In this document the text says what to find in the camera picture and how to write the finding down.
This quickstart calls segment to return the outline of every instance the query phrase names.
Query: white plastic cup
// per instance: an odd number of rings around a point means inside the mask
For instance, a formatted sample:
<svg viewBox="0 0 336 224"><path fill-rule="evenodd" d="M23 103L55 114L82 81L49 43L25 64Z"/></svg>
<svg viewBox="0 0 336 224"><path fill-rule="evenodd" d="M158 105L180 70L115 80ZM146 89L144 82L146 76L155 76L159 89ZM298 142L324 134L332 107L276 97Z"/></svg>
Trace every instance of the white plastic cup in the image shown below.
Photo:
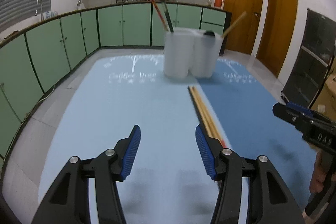
<svg viewBox="0 0 336 224"><path fill-rule="evenodd" d="M204 35L204 30L194 30L195 36L193 62L190 72L197 78L210 78L215 70L223 38Z"/></svg>
<svg viewBox="0 0 336 224"><path fill-rule="evenodd" d="M193 47L197 33L193 29L174 28L165 32L164 74L171 78L187 77L192 62Z"/></svg>

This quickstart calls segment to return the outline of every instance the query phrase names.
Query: faucet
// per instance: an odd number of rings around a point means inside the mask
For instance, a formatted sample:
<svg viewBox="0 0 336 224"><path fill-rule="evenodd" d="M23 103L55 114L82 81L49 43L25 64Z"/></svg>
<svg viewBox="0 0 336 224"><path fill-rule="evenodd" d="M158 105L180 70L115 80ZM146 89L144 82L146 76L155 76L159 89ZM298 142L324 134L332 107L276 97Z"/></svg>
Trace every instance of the faucet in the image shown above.
<svg viewBox="0 0 336 224"><path fill-rule="evenodd" d="M43 14L42 14L42 12L43 12L43 10L42 10L42 0L40 0L41 1L41 21L43 20ZM37 7L38 7L38 5L39 5L39 0L37 0L37 3L36 3L36 12L35 12L35 16L37 16Z"/></svg>

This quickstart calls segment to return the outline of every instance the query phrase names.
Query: red chopstick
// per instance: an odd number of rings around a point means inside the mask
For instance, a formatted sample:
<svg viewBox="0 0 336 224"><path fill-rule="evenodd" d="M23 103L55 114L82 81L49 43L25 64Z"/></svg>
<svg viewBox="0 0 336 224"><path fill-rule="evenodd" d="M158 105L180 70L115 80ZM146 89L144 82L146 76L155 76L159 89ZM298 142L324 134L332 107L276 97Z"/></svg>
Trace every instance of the red chopstick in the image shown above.
<svg viewBox="0 0 336 224"><path fill-rule="evenodd" d="M159 7L157 6L155 0L151 0L151 2L153 3L153 6L155 7L155 9L156 9L156 11L157 11L157 14L159 15L159 18L160 18L161 21L162 21L162 24L163 24L163 27L164 27L165 31L168 32L168 27L167 27L167 25L166 25L165 20L163 19L163 16L162 16L162 14L161 14L161 12L160 12L160 10L159 10Z"/></svg>

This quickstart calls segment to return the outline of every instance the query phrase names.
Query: green wall cabinet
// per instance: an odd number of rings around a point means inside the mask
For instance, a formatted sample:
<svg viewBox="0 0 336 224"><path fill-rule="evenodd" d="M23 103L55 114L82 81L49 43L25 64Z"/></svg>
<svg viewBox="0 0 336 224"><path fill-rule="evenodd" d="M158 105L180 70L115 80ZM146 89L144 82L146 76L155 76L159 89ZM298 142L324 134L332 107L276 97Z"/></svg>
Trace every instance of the green wall cabinet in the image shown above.
<svg viewBox="0 0 336 224"><path fill-rule="evenodd" d="M0 154L5 156L21 123L0 89Z"/></svg>
<svg viewBox="0 0 336 224"><path fill-rule="evenodd" d="M199 29L202 7L179 5L177 8L176 27Z"/></svg>
<svg viewBox="0 0 336 224"><path fill-rule="evenodd" d="M125 46L149 46L151 42L151 7L149 3L123 5Z"/></svg>
<svg viewBox="0 0 336 224"><path fill-rule="evenodd" d="M86 56L81 15L79 13L73 14L62 17L60 20L65 50L70 63L70 68L73 69Z"/></svg>
<svg viewBox="0 0 336 224"><path fill-rule="evenodd" d="M43 96L29 59L24 34L0 49L0 68L0 85L16 115L23 121Z"/></svg>
<svg viewBox="0 0 336 224"><path fill-rule="evenodd" d="M219 26L219 25L216 25L216 24L210 24L210 23L202 22L201 30L213 31L213 32L216 32L216 33L222 35L223 30L224 30L224 26Z"/></svg>
<svg viewBox="0 0 336 224"><path fill-rule="evenodd" d="M81 18L86 53L90 54L99 47L96 10L81 12Z"/></svg>
<svg viewBox="0 0 336 224"><path fill-rule="evenodd" d="M172 21L173 27L175 27L176 22L176 4L167 4L170 20ZM159 5L161 14L164 15L162 5ZM152 46L163 46L164 45L164 28L162 22L155 10L153 8L153 20L152 20Z"/></svg>
<svg viewBox="0 0 336 224"><path fill-rule="evenodd" d="M26 32L31 58L46 92L70 72L59 19Z"/></svg>
<svg viewBox="0 0 336 224"><path fill-rule="evenodd" d="M101 46L122 46L122 5L98 10Z"/></svg>

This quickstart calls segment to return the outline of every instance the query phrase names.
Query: door frame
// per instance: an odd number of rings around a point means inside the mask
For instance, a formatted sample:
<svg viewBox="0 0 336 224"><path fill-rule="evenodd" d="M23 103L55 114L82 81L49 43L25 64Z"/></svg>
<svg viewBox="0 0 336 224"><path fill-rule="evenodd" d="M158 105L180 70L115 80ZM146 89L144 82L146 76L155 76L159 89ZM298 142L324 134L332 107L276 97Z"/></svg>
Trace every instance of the door frame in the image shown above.
<svg viewBox="0 0 336 224"><path fill-rule="evenodd" d="M268 3L267 3L267 11L266 11L266 18L265 18L265 22L264 22L264 27L263 27L263 31L262 31L262 36L261 36L261 39L260 39L260 44L258 45L258 52L257 52L257 55L256 55L256 58L259 60L260 56L261 56L261 46L262 46L262 43L263 43L263 40L265 39L265 32L266 32L266 22L269 20L270 18L270 13L268 12L268 8L269 8L269 3L270 3L270 0L268 0ZM298 4L299 4L299 0L297 0L297 3L296 3L296 15L295 15L295 23L296 23L296 19L297 19L297 10L298 10Z"/></svg>

